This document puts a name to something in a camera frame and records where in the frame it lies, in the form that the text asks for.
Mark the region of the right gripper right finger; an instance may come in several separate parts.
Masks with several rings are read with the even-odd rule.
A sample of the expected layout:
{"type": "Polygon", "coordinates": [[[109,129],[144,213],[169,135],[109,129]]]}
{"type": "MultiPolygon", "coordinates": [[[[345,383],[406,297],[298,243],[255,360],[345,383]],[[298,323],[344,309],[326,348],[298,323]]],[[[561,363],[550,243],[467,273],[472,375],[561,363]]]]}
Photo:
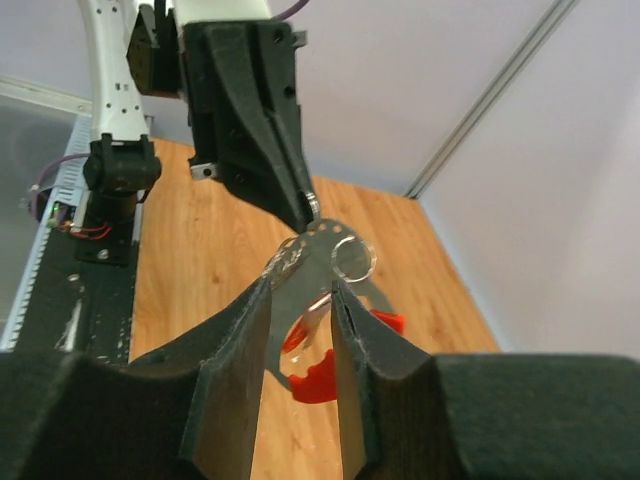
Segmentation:
{"type": "Polygon", "coordinates": [[[639,364],[616,355],[430,354],[332,288],[347,479],[635,479],[639,364]]]}

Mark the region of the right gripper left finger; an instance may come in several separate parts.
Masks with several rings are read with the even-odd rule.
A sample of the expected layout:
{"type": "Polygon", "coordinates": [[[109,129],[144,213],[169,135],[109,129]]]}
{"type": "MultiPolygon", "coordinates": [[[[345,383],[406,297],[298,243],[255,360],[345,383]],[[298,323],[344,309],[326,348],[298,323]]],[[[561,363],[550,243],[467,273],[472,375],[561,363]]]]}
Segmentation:
{"type": "Polygon", "coordinates": [[[5,479],[247,479],[271,323],[255,280],[125,366],[77,352],[1,357],[5,479]]]}

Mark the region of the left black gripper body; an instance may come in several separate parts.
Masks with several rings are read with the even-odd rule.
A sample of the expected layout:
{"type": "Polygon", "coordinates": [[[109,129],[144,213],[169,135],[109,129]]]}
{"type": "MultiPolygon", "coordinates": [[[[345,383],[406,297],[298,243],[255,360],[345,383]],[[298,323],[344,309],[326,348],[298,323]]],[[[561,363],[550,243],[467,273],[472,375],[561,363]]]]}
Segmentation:
{"type": "Polygon", "coordinates": [[[200,21],[182,30],[198,156],[236,196],[306,194],[296,38],[275,20],[200,21]]]}

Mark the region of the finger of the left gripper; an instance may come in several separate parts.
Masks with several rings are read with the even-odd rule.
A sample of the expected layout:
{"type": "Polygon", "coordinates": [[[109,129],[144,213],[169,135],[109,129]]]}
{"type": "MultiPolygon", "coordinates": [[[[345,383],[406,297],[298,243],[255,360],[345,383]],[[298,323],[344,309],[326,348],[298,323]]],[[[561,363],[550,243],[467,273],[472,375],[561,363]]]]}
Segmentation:
{"type": "MultiPolygon", "coordinates": [[[[231,194],[251,204],[245,200],[244,172],[267,151],[267,126],[253,79],[247,23],[211,24],[205,39],[213,68],[219,177],[231,194]]],[[[310,225],[284,224],[297,233],[310,225]]]]}
{"type": "Polygon", "coordinates": [[[318,199],[302,146],[296,35],[289,24],[273,20],[250,21],[246,33],[267,151],[244,172],[245,200],[284,223],[312,223],[318,199]]]}

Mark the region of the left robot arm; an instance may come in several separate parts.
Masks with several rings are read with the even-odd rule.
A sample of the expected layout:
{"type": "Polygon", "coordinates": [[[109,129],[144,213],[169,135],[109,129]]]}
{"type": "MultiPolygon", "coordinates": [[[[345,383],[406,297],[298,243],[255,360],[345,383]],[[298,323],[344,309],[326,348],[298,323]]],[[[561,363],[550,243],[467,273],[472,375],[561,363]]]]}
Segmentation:
{"type": "Polygon", "coordinates": [[[83,1],[93,123],[89,196],[71,233],[80,261],[129,264],[162,172],[144,97],[187,105],[196,179],[302,233],[320,219],[304,158],[296,53],[306,35],[264,1],[83,1]]]}

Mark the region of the black mounting rail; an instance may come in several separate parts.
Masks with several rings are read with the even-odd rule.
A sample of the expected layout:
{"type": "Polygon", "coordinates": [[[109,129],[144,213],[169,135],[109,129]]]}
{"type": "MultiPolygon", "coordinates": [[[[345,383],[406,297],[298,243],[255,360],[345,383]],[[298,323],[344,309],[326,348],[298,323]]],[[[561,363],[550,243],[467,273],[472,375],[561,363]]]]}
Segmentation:
{"type": "Polygon", "coordinates": [[[161,166],[148,133],[77,121],[55,181],[35,189],[36,240],[1,337],[1,368],[82,355],[131,360],[143,203],[161,166]]]}

